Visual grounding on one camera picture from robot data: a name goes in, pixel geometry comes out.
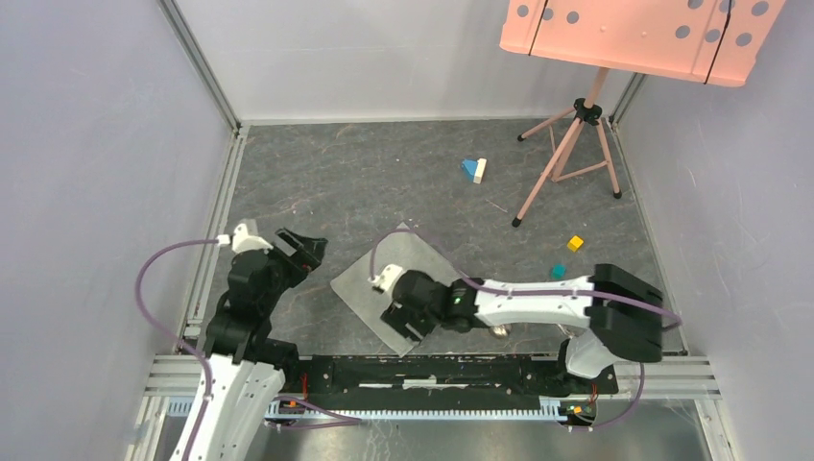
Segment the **blue and white block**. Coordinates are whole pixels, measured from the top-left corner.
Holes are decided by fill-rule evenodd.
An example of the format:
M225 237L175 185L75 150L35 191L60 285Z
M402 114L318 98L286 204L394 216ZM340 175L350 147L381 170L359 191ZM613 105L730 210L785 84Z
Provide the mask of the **blue and white block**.
M469 182L480 184L484 178L488 160L486 158L469 159L461 162L461 168Z

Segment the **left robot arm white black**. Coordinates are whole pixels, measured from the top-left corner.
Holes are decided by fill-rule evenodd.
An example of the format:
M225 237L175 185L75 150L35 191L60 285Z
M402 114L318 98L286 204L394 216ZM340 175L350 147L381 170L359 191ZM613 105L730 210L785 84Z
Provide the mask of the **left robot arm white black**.
M246 224L213 244L233 253L227 291L193 352L202 366L174 460L242 460L269 404L301 379L296 345L272 340L271 316L289 289L320 267L325 238L277 230L276 243Z

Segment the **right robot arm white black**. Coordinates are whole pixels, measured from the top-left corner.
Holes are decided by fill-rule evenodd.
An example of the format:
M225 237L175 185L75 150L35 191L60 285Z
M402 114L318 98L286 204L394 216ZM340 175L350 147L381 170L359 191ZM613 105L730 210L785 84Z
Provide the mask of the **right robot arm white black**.
M509 283L460 278L448 284L422 271L389 264L371 279L389 306L380 320L419 342L436 328L468 333L513 324L578 328L554 367L557 384L578 392L618 361L658 363L663 357L662 293L609 263L589 276L553 282Z

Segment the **grey cloth napkin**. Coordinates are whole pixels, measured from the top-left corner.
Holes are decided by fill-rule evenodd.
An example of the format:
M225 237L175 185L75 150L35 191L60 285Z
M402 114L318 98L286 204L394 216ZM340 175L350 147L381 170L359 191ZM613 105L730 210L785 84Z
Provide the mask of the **grey cloth napkin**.
M460 275L453 265L423 236L412 232L402 222L330 282L333 291L353 313L382 340L396 355L403 356L419 344L407 339L380 319L390 306L390 298L373 289L371 278L388 265L395 264L405 270L416 270L443 284L450 284Z

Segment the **pink music stand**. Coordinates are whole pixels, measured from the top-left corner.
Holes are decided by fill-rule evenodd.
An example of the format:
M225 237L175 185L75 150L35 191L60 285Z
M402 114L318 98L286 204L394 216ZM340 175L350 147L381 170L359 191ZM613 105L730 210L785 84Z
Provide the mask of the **pink music stand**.
M546 180L562 178L569 144L597 118L612 70L703 85L746 83L784 1L512 1L499 46L510 53L594 66L587 97L519 212L518 227Z

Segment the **teal cube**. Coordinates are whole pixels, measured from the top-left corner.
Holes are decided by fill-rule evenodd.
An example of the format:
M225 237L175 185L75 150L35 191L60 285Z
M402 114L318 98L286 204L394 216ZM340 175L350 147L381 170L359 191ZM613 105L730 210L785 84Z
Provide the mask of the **teal cube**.
M566 267L563 264L555 264L550 271L552 279L564 279Z

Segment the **yellow cube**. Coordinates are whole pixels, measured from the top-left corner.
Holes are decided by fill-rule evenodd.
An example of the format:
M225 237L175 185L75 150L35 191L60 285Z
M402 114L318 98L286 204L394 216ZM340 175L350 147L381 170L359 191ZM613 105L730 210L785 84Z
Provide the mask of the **yellow cube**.
M574 235L568 240L566 248L571 252L576 253L584 246L584 244L585 240L582 237L579 235Z

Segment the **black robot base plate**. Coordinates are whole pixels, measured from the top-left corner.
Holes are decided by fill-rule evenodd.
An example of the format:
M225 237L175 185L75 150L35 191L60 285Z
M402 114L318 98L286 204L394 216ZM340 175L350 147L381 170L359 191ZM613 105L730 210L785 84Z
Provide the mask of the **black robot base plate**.
M288 369L282 394L340 410L531 410L542 398L615 395L608 366L595 378L568 374L534 354L313 355Z

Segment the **silver fork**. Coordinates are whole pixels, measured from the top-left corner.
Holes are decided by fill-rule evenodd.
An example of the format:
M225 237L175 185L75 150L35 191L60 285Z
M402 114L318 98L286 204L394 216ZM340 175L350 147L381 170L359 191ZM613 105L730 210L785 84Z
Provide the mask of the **silver fork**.
M567 338L572 338L573 337L573 332L570 329L568 329L567 327L565 327L563 325L560 325L560 324L556 324L556 327L558 328L560 333L563 334L564 336L566 336Z

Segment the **silver spoon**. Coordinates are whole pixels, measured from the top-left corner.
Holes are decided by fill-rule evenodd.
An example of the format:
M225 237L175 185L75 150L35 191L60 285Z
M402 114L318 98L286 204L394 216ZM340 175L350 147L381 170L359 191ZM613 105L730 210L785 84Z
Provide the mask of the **silver spoon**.
M490 334L494 338L497 339L506 339L508 338L513 330L512 325L499 325L490 328Z

